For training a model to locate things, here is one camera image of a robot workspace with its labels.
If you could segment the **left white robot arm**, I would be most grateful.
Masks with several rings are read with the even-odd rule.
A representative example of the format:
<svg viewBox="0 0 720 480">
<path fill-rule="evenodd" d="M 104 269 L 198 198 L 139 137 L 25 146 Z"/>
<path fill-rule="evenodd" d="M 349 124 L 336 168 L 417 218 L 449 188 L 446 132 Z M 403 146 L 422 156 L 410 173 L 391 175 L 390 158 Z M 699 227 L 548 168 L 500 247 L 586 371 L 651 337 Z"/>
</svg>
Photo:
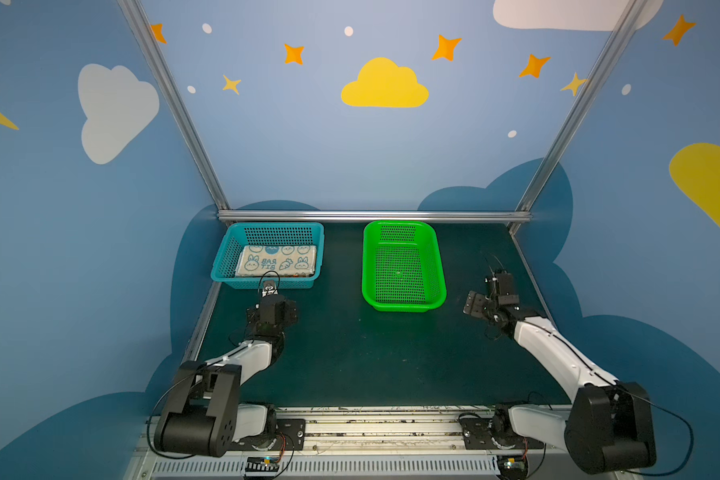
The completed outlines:
<svg viewBox="0 0 720 480">
<path fill-rule="evenodd" d="M 274 407 L 243 403 L 241 387 L 280 358 L 285 329 L 298 321 L 296 302 L 273 280 L 258 288 L 257 303 L 246 309 L 245 336 L 231 351 L 206 361 L 180 365 L 172 385 L 158 400 L 155 428 L 147 430 L 150 450 L 163 458 L 221 457 L 237 447 L 283 448 Z"/>
</svg>

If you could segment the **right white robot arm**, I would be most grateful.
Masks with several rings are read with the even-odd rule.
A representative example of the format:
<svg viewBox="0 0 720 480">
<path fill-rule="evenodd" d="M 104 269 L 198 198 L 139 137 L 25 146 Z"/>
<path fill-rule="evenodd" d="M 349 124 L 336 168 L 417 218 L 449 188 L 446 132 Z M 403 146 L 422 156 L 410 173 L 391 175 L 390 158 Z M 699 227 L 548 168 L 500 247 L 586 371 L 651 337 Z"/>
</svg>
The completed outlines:
<svg viewBox="0 0 720 480">
<path fill-rule="evenodd" d="M 567 408 L 536 404 L 501 406 L 489 424 L 492 442 L 515 447 L 538 440 L 568 453 L 594 475 L 655 464 L 651 404 L 637 383 L 623 383 L 570 343 L 546 317 L 524 307 L 512 274 L 485 280 L 486 293 L 468 293 L 464 313 L 485 320 L 529 352 L 569 397 Z"/>
</svg>

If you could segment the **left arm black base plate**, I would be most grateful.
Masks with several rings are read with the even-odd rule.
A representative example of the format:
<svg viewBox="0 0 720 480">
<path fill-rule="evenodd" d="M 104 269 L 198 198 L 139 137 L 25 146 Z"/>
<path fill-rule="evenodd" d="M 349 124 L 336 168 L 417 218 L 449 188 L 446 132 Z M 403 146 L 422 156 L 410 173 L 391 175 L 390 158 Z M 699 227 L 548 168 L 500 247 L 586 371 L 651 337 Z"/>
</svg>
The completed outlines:
<svg viewBox="0 0 720 480">
<path fill-rule="evenodd" d="M 258 436 L 246 437 L 237 443 L 242 451 L 302 451 L 306 439 L 306 420 L 277 419 Z"/>
</svg>

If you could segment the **green plastic basket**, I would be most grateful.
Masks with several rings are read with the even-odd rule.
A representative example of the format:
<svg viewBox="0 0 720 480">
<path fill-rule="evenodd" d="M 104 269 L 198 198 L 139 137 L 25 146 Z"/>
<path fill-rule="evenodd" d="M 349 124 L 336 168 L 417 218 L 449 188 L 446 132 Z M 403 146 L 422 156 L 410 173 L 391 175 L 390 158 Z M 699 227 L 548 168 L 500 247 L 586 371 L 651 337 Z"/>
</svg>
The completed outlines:
<svg viewBox="0 0 720 480">
<path fill-rule="evenodd" d="M 363 231 L 362 294 L 382 312 L 422 313 L 447 298 L 436 232 L 419 221 L 378 220 Z"/>
</svg>

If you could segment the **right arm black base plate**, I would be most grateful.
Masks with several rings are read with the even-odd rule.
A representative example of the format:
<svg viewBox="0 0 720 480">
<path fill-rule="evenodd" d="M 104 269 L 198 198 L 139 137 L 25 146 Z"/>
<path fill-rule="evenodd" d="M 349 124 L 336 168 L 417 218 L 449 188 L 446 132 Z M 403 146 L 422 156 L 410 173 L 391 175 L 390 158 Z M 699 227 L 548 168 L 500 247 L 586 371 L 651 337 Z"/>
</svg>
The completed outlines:
<svg viewBox="0 0 720 480">
<path fill-rule="evenodd" d="M 544 444 L 530 437 L 521 437 L 503 421 L 493 417 L 479 417 L 467 413 L 457 417 L 466 450 L 525 450 L 542 449 Z"/>
</svg>

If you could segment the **teal pattern towel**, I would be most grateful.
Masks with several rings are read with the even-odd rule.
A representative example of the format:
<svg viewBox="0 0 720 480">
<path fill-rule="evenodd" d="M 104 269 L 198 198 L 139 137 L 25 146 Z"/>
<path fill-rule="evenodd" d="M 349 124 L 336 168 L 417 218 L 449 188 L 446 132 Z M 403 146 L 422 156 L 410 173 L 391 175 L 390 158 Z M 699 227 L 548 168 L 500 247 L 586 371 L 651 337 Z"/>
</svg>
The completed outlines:
<svg viewBox="0 0 720 480">
<path fill-rule="evenodd" d="M 235 266 L 236 277 L 260 277 L 276 272 L 280 277 L 310 277 L 316 272 L 315 245 L 245 246 Z"/>
</svg>

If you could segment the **teal plastic basket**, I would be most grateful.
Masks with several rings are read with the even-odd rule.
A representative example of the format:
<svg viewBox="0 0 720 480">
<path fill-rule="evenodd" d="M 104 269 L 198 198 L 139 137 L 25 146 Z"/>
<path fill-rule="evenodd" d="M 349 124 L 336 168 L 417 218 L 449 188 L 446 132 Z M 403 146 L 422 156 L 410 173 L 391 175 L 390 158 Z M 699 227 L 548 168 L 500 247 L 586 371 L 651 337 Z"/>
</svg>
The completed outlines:
<svg viewBox="0 0 720 480">
<path fill-rule="evenodd" d="M 211 270 L 215 282 L 257 289 L 310 289 L 320 275 L 325 232 L 319 223 L 250 222 L 231 225 Z"/>
</svg>

